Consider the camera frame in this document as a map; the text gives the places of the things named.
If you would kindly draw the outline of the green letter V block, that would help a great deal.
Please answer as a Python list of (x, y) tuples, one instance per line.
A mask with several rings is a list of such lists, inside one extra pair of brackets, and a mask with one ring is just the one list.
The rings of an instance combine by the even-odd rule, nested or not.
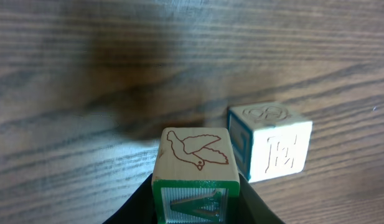
[(233, 223), (240, 177), (225, 128), (166, 128), (152, 173), (158, 223)]

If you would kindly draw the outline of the white letter E block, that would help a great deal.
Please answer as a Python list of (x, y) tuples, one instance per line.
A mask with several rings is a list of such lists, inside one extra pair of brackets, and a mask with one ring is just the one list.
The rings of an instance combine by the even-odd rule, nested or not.
[(227, 129), (239, 171), (249, 183), (301, 172), (313, 122), (278, 102), (231, 106)]

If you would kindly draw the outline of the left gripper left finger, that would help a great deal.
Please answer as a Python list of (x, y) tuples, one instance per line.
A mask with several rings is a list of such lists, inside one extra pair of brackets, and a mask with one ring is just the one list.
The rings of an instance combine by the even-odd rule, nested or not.
[(156, 224), (156, 209), (151, 181), (152, 174), (103, 224)]

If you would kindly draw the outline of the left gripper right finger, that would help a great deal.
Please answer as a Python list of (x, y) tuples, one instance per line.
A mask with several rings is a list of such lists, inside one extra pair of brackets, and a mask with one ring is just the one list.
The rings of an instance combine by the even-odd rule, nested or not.
[(229, 223), (236, 224), (285, 224), (255, 192), (242, 174), (236, 209)]

